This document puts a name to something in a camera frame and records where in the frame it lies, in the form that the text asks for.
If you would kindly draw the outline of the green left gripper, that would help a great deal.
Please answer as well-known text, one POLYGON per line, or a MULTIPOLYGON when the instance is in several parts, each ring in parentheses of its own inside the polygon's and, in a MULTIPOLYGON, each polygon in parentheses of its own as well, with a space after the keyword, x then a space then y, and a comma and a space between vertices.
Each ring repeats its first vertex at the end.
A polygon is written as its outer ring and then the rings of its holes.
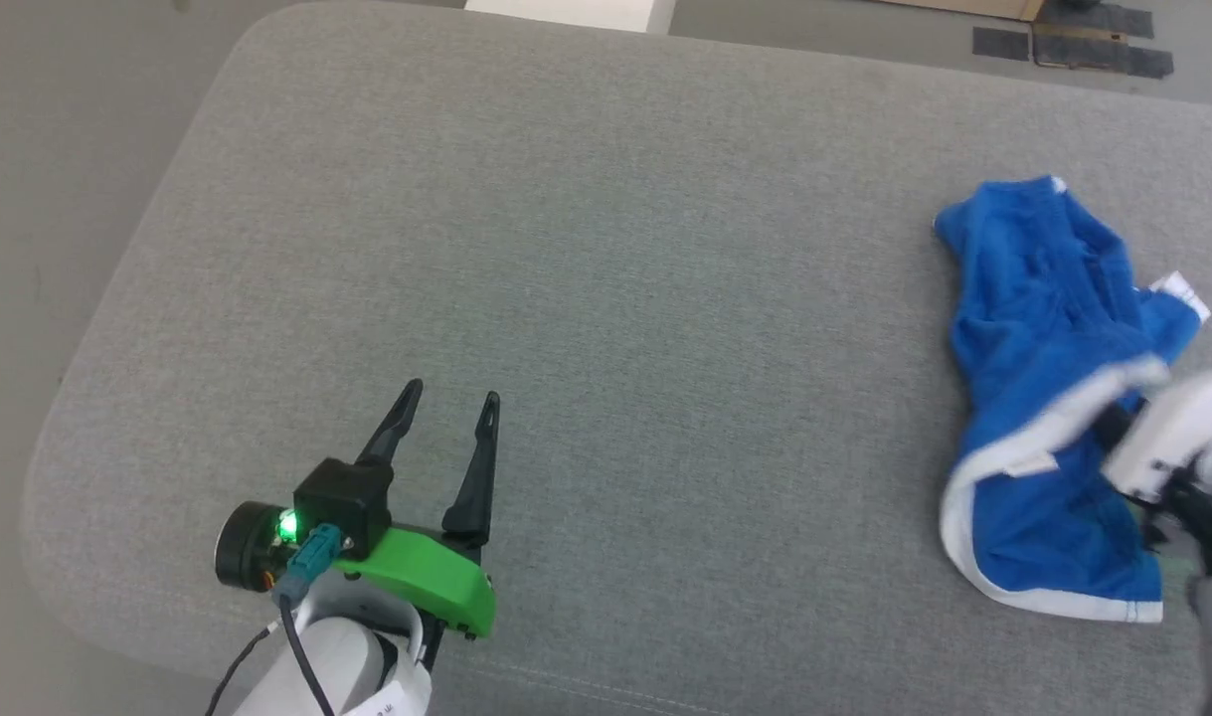
MULTIPOLYGON (((391 466, 398 445, 415 422, 423 390, 423 380, 407 382, 360 451, 356 465, 391 466)), ((391 527, 368 557, 339 557, 333 568, 342 574, 364 577, 364 582, 446 622, 448 629, 478 638, 491 637, 497 606, 490 575, 454 550, 481 550, 490 542, 498 422, 501 395, 490 391, 475 423, 475 448, 461 489, 441 519, 442 539, 448 548, 431 535, 391 527)))

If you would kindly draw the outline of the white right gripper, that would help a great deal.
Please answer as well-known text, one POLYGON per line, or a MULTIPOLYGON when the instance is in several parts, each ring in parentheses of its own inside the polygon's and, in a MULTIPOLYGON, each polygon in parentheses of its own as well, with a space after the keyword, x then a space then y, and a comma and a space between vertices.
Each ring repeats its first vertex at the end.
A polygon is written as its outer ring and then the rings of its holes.
POLYGON ((1212 368, 1165 386, 1137 413, 1113 402, 1093 422, 1103 476, 1120 494, 1150 503, 1173 477, 1212 496, 1212 368))

